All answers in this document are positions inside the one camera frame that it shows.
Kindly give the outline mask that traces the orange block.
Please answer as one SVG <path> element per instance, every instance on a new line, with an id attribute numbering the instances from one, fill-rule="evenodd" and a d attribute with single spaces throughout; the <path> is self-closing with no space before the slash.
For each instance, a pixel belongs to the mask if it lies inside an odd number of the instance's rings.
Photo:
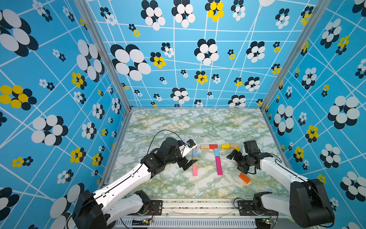
<path id="1" fill-rule="evenodd" d="M 249 177 L 247 177 L 245 174 L 243 174 L 243 173 L 241 173 L 240 175 L 239 175 L 239 178 L 243 181 L 243 182 L 245 182 L 246 184 L 249 184 L 250 183 L 250 178 Z"/>

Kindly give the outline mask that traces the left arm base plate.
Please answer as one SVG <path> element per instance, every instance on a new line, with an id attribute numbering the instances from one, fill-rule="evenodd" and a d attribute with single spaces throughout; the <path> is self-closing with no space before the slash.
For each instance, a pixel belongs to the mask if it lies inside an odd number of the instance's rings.
<path id="1" fill-rule="evenodd" d="M 131 213 L 129 216 L 161 216 L 163 210 L 162 200 L 151 200 L 149 205 L 143 205 L 137 213 Z"/>

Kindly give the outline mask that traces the magenta block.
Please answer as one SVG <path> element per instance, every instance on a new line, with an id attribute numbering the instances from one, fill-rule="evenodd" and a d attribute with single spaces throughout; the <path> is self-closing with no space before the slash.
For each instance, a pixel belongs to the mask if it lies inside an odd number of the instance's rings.
<path id="1" fill-rule="evenodd" d="M 221 167 L 221 158 L 220 156 L 215 156 L 215 162 L 217 167 Z"/>
<path id="2" fill-rule="evenodd" d="M 223 175 L 222 167 L 221 167 L 220 165 L 217 165 L 217 166 L 216 166 L 216 168 L 217 168 L 217 174 L 218 174 L 219 176 L 222 176 L 222 175 Z"/>

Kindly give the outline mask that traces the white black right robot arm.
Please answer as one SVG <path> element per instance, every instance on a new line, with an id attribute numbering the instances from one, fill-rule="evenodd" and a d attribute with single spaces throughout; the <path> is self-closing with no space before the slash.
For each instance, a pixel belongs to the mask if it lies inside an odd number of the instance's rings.
<path id="1" fill-rule="evenodd" d="M 287 198 L 269 191 L 254 194 L 252 210 L 255 214 L 263 215 L 267 211 L 282 213 L 290 216 L 301 228 L 334 226 L 334 211 L 321 181 L 292 171 L 276 155 L 261 152 L 254 140 L 244 142 L 244 149 L 245 155 L 234 149 L 227 159 L 234 160 L 243 174 L 249 174 L 250 168 L 266 172 L 289 191 Z"/>

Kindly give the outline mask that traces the pink block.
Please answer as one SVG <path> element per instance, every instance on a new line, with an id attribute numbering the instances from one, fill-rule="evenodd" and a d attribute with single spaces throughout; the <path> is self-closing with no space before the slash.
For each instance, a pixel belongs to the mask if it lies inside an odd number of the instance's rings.
<path id="1" fill-rule="evenodd" d="M 193 166 L 193 176 L 198 176 L 198 166 Z"/>

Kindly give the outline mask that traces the red block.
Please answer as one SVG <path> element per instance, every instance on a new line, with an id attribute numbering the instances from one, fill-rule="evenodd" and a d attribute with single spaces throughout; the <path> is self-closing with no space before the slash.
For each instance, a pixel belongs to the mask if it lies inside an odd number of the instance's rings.
<path id="1" fill-rule="evenodd" d="M 218 145 L 214 145 L 214 144 L 210 144 L 209 145 L 209 149 L 217 149 Z"/>

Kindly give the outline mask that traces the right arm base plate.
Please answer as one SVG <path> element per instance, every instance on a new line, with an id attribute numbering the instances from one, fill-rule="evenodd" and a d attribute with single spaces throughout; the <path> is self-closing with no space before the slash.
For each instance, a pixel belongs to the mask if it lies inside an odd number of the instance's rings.
<path id="1" fill-rule="evenodd" d="M 265 210 L 263 213 L 256 213 L 253 209 L 252 201 L 237 199 L 234 207 L 239 211 L 240 216 L 259 216 L 264 218 L 276 217 L 278 212 L 273 210 Z"/>

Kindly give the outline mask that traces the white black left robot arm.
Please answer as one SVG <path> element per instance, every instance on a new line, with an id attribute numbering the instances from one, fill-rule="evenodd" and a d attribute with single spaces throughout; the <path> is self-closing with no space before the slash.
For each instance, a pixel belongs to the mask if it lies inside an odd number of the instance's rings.
<path id="1" fill-rule="evenodd" d="M 189 169 L 196 160 L 187 160 L 186 155 L 196 147 L 192 139 L 183 142 L 168 137 L 118 180 L 93 193 L 89 190 L 81 193 L 71 215 L 76 228 L 111 229 L 124 216 L 144 214 L 150 207 L 150 198 L 142 190 L 128 198 L 126 194 L 163 172 L 169 164 Z"/>

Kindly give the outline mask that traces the small light blue block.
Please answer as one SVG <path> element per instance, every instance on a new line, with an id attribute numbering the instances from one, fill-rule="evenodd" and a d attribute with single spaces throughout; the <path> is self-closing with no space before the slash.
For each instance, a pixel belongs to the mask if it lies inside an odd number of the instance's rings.
<path id="1" fill-rule="evenodd" d="M 215 149 L 214 149 L 214 155 L 215 155 L 215 156 L 220 156 L 220 154 L 219 154 L 219 149 L 218 149 L 218 148 L 215 148 Z"/>

